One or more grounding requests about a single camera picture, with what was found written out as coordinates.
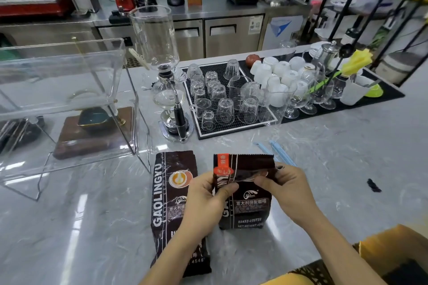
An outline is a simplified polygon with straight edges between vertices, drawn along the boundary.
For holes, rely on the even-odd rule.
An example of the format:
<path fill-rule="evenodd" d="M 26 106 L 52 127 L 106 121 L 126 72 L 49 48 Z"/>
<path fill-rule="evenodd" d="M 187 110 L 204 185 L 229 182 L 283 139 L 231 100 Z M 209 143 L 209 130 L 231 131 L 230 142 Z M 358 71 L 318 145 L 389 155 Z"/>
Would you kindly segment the clear stemmed glass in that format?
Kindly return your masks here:
<path fill-rule="evenodd" d="M 314 105 L 314 93 L 317 85 L 323 82 L 325 76 L 316 71 L 304 71 L 301 76 L 303 82 L 308 83 L 308 90 L 304 95 L 306 104 L 300 108 L 300 111 L 306 115 L 314 115 L 317 113 L 317 109 Z"/>
<path fill-rule="evenodd" d="M 321 100 L 322 102 L 319 104 L 321 108 L 326 110 L 334 110 L 336 108 L 336 103 L 332 98 L 334 91 L 334 78 L 329 78 L 324 85 L 321 87 Z"/>
<path fill-rule="evenodd" d="M 284 115 L 284 118 L 288 120 L 296 119 L 299 116 L 299 109 L 304 107 L 311 97 L 309 90 L 311 88 L 312 81 L 300 79 L 295 82 L 297 84 L 297 89 Z"/>

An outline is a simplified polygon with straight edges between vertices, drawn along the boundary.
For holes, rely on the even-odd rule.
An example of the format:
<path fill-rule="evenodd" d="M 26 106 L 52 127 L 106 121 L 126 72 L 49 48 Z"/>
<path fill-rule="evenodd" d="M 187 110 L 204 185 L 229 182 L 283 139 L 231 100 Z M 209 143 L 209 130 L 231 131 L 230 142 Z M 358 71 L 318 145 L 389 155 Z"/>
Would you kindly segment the white mug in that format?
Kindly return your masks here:
<path fill-rule="evenodd" d="M 346 81 L 340 102 L 349 106 L 355 105 L 369 92 L 370 88 L 367 86 L 373 82 L 374 81 L 372 79 L 362 75 L 356 75 L 355 78 L 349 78 Z"/>

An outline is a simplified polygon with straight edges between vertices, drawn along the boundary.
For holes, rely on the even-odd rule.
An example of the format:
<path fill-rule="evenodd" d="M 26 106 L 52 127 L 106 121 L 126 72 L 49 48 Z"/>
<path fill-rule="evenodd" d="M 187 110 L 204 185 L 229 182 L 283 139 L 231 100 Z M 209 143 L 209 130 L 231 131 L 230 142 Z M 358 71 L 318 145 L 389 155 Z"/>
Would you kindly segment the black white-edged drip mat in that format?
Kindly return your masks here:
<path fill-rule="evenodd" d="M 229 82 L 223 77 L 223 74 L 226 72 L 227 61 L 209 63 L 209 64 L 198 64 L 203 75 L 205 76 L 209 71 L 217 72 L 218 79 L 222 85 L 226 87 L 226 95 L 229 95 L 227 83 Z M 239 61 L 239 72 L 240 80 L 238 81 L 238 88 L 243 86 L 245 83 L 254 81 L 254 75 L 250 73 L 250 69 L 246 66 L 245 61 Z M 190 81 L 185 82 L 186 97 L 189 103 L 189 106 L 194 105 L 194 96 L 190 92 Z M 239 110 L 235 109 L 235 118 L 232 123 L 226 124 L 220 121 L 217 121 L 214 118 L 214 127 L 210 131 L 206 131 L 202 128 L 202 120 L 197 118 L 197 113 L 190 110 L 190 117 L 193 120 L 195 131 L 199 140 L 206 140 L 216 136 L 224 136 L 227 134 L 236 133 L 239 131 L 246 131 L 262 126 L 276 125 L 281 124 L 280 115 L 277 114 L 277 110 L 274 110 L 272 106 L 266 107 L 262 106 L 259 103 L 258 117 L 255 122 L 246 123 L 244 122 L 244 117 L 239 113 Z"/>

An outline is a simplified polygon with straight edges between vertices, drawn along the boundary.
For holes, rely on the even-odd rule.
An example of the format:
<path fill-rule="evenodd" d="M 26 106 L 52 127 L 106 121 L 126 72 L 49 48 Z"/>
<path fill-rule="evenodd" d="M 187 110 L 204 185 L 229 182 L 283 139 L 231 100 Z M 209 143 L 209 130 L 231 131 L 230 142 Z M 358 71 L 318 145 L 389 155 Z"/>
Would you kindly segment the teal dish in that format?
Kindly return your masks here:
<path fill-rule="evenodd" d="M 77 126 L 85 129 L 96 129 L 110 123 L 111 116 L 102 107 L 93 107 L 83 109 L 78 116 Z"/>

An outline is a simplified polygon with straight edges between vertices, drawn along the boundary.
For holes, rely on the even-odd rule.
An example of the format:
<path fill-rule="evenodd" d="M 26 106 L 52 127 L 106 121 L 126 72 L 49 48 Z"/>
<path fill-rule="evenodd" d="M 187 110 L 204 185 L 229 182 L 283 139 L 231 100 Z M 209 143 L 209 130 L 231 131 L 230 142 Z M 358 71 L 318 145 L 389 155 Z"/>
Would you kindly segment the person's left forearm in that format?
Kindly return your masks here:
<path fill-rule="evenodd" d="M 212 229 L 210 224 L 182 223 L 139 285 L 178 285 L 198 243 Z"/>

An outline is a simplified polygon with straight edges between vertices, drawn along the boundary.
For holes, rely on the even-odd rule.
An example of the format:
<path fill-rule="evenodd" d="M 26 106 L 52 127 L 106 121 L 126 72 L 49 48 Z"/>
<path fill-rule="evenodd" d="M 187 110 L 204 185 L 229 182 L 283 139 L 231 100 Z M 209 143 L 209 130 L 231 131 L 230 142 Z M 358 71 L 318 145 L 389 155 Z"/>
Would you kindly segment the clear acrylic display case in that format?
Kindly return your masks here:
<path fill-rule="evenodd" d="M 65 119 L 83 109 L 134 108 L 130 149 L 57 160 L 52 156 Z M 126 60 L 123 39 L 0 49 L 0 187 L 37 202 L 50 173 L 123 156 L 150 170 L 149 126 Z"/>

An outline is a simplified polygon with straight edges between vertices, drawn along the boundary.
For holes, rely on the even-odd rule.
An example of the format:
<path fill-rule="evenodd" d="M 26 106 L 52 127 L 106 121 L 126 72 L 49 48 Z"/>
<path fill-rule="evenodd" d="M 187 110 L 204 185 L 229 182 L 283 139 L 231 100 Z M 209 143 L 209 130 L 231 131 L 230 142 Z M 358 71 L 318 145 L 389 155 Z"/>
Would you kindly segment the stainless steel counter cabinet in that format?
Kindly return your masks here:
<path fill-rule="evenodd" d="M 308 4 L 300 0 L 260 0 L 253 6 L 236 6 L 228 0 L 202 0 L 201 7 L 170 7 L 181 61 L 205 57 L 254 53 L 261 50 L 262 34 L 269 19 L 309 15 Z M 115 5 L 102 2 L 88 18 L 57 20 L 0 19 L 0 37 L 12 46 L 62 43 L 79 40 L 122 38 L 133 47 L 131 24 L 110 24 Z"/>

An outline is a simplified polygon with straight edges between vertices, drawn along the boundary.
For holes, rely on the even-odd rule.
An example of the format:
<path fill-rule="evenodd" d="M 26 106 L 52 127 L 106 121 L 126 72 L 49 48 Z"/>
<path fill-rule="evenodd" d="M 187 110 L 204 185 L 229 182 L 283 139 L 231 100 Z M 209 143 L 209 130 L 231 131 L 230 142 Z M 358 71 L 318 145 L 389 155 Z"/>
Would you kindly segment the person's left hand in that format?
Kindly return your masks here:
<path fill-rule="evenodd" d="M 214 201 L 215 194 L 212 194 L 213 187 L 214 177 L 212 171 L 207 171 L 191 181 L 181 224 L 210 224 L 213 229 L 218 225 L 226 203 L 224 205 L 216 205 Z"/>

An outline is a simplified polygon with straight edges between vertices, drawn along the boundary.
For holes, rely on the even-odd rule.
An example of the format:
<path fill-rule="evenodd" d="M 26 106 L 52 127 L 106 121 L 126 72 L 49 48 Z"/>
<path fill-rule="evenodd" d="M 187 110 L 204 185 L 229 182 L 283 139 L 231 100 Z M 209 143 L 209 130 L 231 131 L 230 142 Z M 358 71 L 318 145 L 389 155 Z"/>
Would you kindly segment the bamboo stirring paddle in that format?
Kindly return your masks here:
<path fill-rule="evenodd" d="M 149 65 L 144 60 L 144 58 L 139 55 L 134 48 L 128 48 L 129 53 L 139 62 L 139 64 L 144 67 L 147 71 L 150 70 Z"/>

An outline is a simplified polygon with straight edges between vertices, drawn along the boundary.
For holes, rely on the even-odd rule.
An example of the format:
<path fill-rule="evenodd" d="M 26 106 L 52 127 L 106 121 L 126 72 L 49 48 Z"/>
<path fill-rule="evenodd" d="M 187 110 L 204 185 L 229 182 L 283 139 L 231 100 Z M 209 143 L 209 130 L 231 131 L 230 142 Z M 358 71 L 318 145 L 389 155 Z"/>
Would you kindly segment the group of clear glasses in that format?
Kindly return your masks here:
<path fill-rule="evenodd" d="M 232 123 L 235 118 L 235 109 L 243 115 L 246 123 L 255 122 L 257 119 L 259 84 L 250 81 L 238 88 L 237 84 L 241 78 L 239 68 L 239 61 L 236 59 L 229 60 L 226 64 L 223 77 L 229 81 L 228 96 L 226 87 L 218 79 L 217 72 L 209 71 L 204 76 L 195 63 L 184 69 L 190 81 L 190 92 L 194 96 L 194 105 L 191 106 L 191 110 L 195 111 L 197 118 L 202 120 L 204 130 L 210 131 L 214 127 L 214 118 L 222 123 Z"/>

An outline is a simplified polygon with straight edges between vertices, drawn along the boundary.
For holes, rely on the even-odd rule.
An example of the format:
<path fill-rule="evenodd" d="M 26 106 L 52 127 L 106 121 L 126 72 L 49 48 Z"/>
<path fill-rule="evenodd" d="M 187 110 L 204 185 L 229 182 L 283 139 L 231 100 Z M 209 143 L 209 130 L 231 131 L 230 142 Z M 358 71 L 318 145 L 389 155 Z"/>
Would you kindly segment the long black bar mat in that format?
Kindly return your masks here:
<path fill-rule="evenodd" d="M 281 55 L 277 55 L 277 56 L 273 56 L 274 58 L 277 58 L 279 61 L 285 61 L 286 58 L 289 56 L 290 54 L 281 54 Z M 245 76 L 253 79 L 254 75 L 252 75 L 250 73 L 250 69 L 246 66 L 245 64 L 245 57 L 244 60 L 239 61 L 239 65 L 244 73 Z M 363 69 L 363 73 L 362 76 L 364 77 L 368 77 L 370 79 L 374 79 L 376 78 L 374 73 L 371 71 L 367 71 L 366 69 Z M 377 103 L 381 103 L 381 102 L 387 102 L 387 101 L 391 101 L 394 99 L 399 99 L 399 98 L 403 98 L 405 97 L 405 94 L 403 92 L 401 92 L 400 90 L 396 89 L 395 86 L 391 86 L 389 85 L 387 82 L 385 81 L 381 81 L 379 82 L 380 86 L 382 87 L 384 93 L 381 97 L 379 98 L 366 98 L 366 97 L 362 97 L 355 105 L 352 106 L 348 106 L 345 105 L 343 103 L 340 102 L 339 99 L 334 99 L 335 103 L 336 103 L 336 108 L 334 110 L 326 110 L 324 108 L 321 108 L 319 106 L 319 104 L 315 104 L 315 107 L 317 109 L 317 113 L 314 115 L 306 115 L 304 113 L 302 113 L 299 109 L 299 116 L 296 119 L 293 120 L 288 120 L 286 118 L 284 118 L 282 120 L 282 124 L 284 123 L 289 123 L 291 121 L 298 121 L 298 120 L 303 120 L 303 119 L 307 119 L 307 118 L 311 118 L 311 117 L 316 117 L 316 116 L 320 116 L 320 115 L 325 115 L 325 114 L 329 114 L 329 113 L 334 113 L 334 112 L 339 112 L 342 110 L 348 110 L 348 109 L 353 109 L 353 108 L 360 108 L 363 106 L 368 106 L 371 104 L 377 104 Z"/>

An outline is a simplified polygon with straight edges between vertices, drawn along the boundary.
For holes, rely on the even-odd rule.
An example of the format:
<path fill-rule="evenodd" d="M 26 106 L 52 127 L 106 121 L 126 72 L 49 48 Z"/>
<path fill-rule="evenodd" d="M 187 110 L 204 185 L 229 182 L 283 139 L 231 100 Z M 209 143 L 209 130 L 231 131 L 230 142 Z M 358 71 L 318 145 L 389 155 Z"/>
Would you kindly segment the group of white cups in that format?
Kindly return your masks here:
<path fill-rule="evenodd" d="M 293 57 L 290 61 L 279 61 L 274 57 L 265 57 L 261 62 L 256 61 L 250 69 L 254 75 L 254 81 L 259 84 L 260 91 L 257 98 L 261 104 L 264 97 L 267 81 L 270 77 L 278 77 L 280 83 L 286 84 L 289 81 L 300 80 L 304 71 L 316 71 L 316 67 L 311 63 L 306 63 L 303 57 Z"/>

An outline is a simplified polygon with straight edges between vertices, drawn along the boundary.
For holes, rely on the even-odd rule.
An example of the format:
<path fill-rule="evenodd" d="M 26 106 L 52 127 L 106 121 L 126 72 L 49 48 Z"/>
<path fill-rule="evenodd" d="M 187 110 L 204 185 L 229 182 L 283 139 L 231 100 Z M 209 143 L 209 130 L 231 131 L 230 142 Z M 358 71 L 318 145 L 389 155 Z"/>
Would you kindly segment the dark coffee bag latte picture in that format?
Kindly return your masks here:
<path fill-rule="evenodd" d="M 188 186 L 197 175 L 193 151 L 156 154 L 151 203 L 151 230 L 156 255 L 151 266 L 178 230 L 187 202 Z"/>

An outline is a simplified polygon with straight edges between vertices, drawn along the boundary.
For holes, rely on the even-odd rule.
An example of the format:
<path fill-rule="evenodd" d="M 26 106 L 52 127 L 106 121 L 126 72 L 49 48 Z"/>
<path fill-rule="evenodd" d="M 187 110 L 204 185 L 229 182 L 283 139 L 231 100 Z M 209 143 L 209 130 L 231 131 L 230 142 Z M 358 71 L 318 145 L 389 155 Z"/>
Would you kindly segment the white panel blue logo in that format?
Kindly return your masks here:
<path fill-rule="evenodd" d="M 282 16 L 269 19 L 265 33 L 262 34 L 261 50 L 280 49 L 282 43 L 296 40 L 304 18 L 299 16 Z"/>

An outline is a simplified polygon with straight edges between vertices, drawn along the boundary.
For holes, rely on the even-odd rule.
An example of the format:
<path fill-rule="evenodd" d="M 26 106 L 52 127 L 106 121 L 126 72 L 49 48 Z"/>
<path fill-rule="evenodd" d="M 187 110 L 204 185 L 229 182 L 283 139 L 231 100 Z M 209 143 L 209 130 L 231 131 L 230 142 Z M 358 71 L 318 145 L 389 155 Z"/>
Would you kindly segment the white rice cooker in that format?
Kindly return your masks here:
<path fill-rule="evenodd" d="M 385 56 L 375 69 L 375 73 L 393 84 L 400 84 L 422 59 L 413 52 L 392 52 Z"/>

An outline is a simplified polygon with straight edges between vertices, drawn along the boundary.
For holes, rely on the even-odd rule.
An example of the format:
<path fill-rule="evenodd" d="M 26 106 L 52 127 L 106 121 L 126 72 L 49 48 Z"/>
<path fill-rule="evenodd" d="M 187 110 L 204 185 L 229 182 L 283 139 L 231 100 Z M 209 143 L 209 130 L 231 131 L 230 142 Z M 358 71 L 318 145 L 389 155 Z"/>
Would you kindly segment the yellow-green plastic piece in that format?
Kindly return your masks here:
<path fill-rule="evenodd" d="M 383 95 L 384 91 L 380 84 L 376 84 L 365 94 L 366 98 L 379 98 Z"/>

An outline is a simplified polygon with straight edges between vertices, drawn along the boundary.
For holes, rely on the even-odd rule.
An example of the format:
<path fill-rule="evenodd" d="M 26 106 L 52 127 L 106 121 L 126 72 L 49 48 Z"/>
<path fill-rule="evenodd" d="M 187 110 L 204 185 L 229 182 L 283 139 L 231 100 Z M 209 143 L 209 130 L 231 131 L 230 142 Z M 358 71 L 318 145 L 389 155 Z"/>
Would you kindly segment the glass and steel teapot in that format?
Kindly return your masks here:
<path fill-rule="evenodd" d="M 322 64 L 326 71 L 328 71 L 329 63 L 338 55 L 339 50 L 340 47 L 335 40 L 323 43 L 321 48 L 316 52 L 314 59 L 316 62 Z"/>

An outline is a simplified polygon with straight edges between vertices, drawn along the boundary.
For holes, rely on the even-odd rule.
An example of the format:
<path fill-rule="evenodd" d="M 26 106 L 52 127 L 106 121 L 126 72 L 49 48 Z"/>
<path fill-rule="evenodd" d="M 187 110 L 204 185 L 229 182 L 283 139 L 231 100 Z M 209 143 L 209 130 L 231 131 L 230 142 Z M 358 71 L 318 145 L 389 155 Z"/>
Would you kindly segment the person's right hand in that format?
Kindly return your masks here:
<path fill-rule="evenodd" d="M 303 170 L 285 163 L 277 164 L 276 169 L 271 180 L 279 185 L 279 194 L 272 196 L 284 213 L 306 231 L 324 223 L 326 218 L 315 202 Z"/>

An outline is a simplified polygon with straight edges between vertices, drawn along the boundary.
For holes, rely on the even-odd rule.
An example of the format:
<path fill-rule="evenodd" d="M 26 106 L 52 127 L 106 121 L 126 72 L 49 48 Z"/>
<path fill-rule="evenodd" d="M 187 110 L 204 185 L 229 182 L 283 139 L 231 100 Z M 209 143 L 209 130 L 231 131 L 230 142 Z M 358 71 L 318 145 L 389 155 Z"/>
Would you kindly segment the glass siphon coffee maker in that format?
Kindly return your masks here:
<path fill-rule="evenodd" d="M 129 18 L 136 36 L 136 53 L 158 77 L 150 91 L 154 103 L 163 109 L 159 122 L 162 133 L 170 141 L 184 143 L 193 127 L 182 107 L 187 75 L 178 67 L 171 9 L 160 5 L 138 7 L 129 13 Z"/>

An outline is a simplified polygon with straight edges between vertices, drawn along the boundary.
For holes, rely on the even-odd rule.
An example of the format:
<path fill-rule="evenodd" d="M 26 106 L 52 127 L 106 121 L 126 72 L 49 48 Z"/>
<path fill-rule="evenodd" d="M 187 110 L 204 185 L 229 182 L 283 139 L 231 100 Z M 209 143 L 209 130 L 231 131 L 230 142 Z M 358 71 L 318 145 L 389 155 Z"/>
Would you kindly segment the dark coffee bag orange label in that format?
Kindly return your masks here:
<path fill-rule="evenodd" d="M 273 154 L 214 154 L 214 193 L 236 182 L 239 188 L 225 201 L 219 228 L 263 228 L 270 214 L 272 195 L 254 183 L 262 175 L 273 180 L 276 174 Z"/>

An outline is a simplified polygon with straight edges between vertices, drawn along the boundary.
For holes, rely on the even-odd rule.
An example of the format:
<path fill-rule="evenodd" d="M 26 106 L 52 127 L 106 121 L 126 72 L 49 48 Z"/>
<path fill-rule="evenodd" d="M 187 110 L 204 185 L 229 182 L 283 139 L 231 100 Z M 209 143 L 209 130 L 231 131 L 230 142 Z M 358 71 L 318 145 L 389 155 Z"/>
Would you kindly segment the clear glass pitcher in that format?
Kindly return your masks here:
<path fill-rule="evenodd" d="M 278 77 L 270 77 L 267 81 L 263 101 L 259 106 L 259 122 L 265 126 L 282 124 L 285 112 L 296 91 L 296 80 L 282 84 Z"/>

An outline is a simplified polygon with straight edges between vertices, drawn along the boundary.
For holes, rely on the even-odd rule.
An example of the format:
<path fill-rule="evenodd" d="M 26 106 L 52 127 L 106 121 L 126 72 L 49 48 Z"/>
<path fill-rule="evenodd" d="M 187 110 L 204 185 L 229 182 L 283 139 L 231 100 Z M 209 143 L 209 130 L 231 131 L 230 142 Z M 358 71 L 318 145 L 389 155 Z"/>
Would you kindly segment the yellow artificial flower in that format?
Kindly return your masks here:
<path fill-rule="evenodd" d="M 308 93 L 312 94 L 323 85 L 329 82 L 330 77 L 333 80 L 336 77 L 343 76 L 349 78 L 350 76 L 357 74 L 365 66 L 372 63 L 372 53 L 368 50 L 355 50 L 355 52 L 347 58 L 336 57 L 329 63 L 329 68 L 332 69 L 327 71 L 326 78 L 321 82 L 318 82 L 314 87 L 310 88 Z"/>

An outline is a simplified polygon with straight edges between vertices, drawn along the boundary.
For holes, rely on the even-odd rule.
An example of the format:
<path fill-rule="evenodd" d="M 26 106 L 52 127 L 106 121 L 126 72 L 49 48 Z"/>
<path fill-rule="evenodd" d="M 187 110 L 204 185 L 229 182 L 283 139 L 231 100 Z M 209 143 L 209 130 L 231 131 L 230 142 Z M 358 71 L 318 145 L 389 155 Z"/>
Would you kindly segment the dark wooden board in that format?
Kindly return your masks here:
<path fill-rule="evenodd" d="M 57 160 L 77 157 L 89 157 L 102 153 L 118 153 L 130 149 L 128 142 L 133 146 L 132 135 L 134 127 L 134 108 L 131 106 L 118 109 L 116 117 L 120 123 L 118 127 L 114 118 L 110 123 L 96 129 L 85 130 L 77 126 L 78 116 L 69 116 L 65 119 L 60 136 L 52 156 Z"/>

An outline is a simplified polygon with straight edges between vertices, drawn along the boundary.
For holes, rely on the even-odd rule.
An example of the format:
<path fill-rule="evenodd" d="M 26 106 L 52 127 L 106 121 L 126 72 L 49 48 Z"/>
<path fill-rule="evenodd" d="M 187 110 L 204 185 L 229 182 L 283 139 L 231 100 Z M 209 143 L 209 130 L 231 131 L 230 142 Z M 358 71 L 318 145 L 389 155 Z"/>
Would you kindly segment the person's right forearm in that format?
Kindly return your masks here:
<path fill-rule="evenodd" d="M 320 210 L 301 215 L 299 225 L 313 241 L 335 285 L 387 285 Z"/>

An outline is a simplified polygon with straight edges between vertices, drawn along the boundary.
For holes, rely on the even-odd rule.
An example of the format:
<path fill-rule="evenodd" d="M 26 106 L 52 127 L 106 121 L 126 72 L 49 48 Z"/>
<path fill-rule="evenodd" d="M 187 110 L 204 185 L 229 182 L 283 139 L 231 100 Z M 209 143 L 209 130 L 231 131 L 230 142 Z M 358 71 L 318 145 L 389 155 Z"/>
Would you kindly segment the brown cardboard box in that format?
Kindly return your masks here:
<path fill-rule="evenodd" d="M 360 256 L 387 285 L 428 285 L 428 226 L 403 225 L 371 235 Z"/>

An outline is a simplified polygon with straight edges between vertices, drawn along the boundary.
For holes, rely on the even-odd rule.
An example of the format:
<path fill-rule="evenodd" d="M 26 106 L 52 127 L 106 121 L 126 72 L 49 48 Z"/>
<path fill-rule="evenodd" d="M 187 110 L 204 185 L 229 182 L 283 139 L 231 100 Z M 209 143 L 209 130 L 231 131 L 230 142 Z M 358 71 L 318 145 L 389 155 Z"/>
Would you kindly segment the yellow black patterned clothing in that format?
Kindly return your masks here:
<path fill-rule="evenodd" d="M 324 261 L 319 259 L 260 285 L 335 285 Z"/>

